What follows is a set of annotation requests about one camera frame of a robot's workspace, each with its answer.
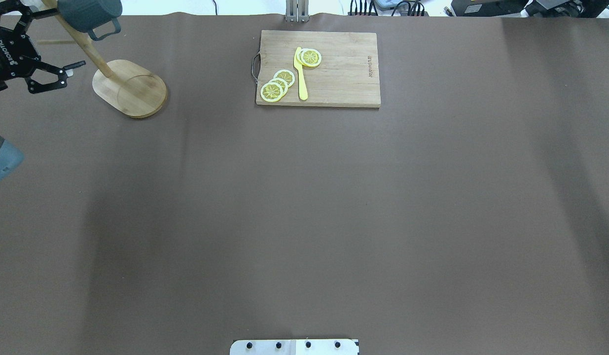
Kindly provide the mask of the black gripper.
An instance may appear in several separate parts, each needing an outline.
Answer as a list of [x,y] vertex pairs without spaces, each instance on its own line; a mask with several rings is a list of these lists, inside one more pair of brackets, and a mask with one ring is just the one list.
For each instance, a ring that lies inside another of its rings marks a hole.
[[21,0],[0,0],[0,19],[3,14],[13,11],[21,14],[14,29],[0,26],[0,91],[7,89],[6,82],[14,78],[26,78],[30,94],[65,88],[74,70],[83,67],[86,62],[55,67],[39,61],[40,54],[26,34],[32,20],[55,16],[56,9],[40,10],[37,6],[27,6]]

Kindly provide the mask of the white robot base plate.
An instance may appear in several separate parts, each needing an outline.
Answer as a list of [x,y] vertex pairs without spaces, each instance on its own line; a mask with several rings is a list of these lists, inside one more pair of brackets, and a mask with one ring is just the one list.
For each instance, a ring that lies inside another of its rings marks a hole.
[[257,339],[238,340],[230,355],[359,355],[354,339]]

